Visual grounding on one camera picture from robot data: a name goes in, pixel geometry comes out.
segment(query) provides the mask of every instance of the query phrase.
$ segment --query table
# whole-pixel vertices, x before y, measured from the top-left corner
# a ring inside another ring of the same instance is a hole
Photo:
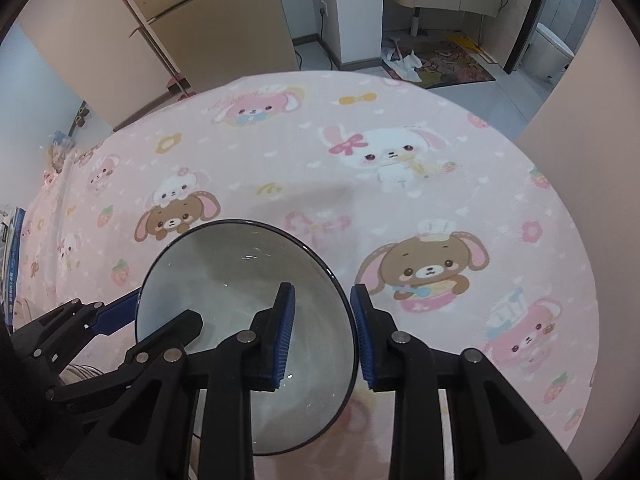
[[[306,242],[346,290],[364,282],[400,330],[444,351],[482,349],[568,447],[598,354],[587,254],[546,178],[465,109],[360,73],[251,76],[164,108],[91,156],[63,171],[60,233],[74,252],[63,248],[59,303],[140,286],[193,224],[259,220]],[[202,208],[156,228],[149,215],[168,211],[172,193]],[[132,343],[131,327],[121,333],[92,342],[82,364],[114,367]],[[358,380],[326,434],[257,458],[257,477],[386,478],[392,406]]]

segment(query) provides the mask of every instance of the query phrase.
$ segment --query round table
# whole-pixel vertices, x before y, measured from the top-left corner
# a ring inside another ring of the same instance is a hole
[[[400,330],[435,349],[482,349],[568,447],[598,354],[593,275],[549,182],[483,120],[405,82],[295,72],[242,78],[117,135],[114,146],[126,137],[132,153],[157,145],[147,171],[191,179],[215,195],[218,218],[306,242],[345,290],[365,283]],[[152,184],[146,193],[162,206]],[[132,250],[146,248],[150,263],[180,231],[149,233],[135,225],[144,203],[131,208]],[[256,475],[386,478],[392,417],[393,395],[359,379],[327,433],[256,458]]]

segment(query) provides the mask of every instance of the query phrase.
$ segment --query colorful rug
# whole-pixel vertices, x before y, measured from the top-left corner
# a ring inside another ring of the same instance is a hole
[[[400,45],[402,56],[411,54],[411,50],[414,50],[415,55],[422,61],[422,67],[416,69],[422,81],[414,83],[421,88],[495,81],[471,54],[452,41],[426,41],[411,47]],[[383,67],[393,79],[400,79],[400,76],[384,63]]]

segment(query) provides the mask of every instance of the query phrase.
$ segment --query tile floor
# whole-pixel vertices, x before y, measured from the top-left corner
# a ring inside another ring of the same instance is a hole
[[[329,59],[319,44],[307,43],[297,46],[296,50],[302,56],[302,70],[328,70]],[[499,65],[487,63],[477,54],[472,56],[495,77],[495,81],[445,86],[428,91],[466,108],[508,139],[515,140],[551,94],[553,86],[537,83],[522,70],[507,75]],[[359,72],[389,77],[382,67]]]

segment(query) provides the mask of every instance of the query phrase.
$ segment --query bowl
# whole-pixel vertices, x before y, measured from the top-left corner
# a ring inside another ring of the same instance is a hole
[[[251,392],[254,454],[297,449],[324,433],[342,412],[357,371],[351,309],[335,276],[305,244],[280,229],[247,220],[202,224],[156,258],[140,291],[136,340],[185,309],[202,316],[200,335],[185,348],[215,348],[271,308],[281,282],[296,289],[285,376],[275,392]],[[194,433],[202,428],[204,395]]]

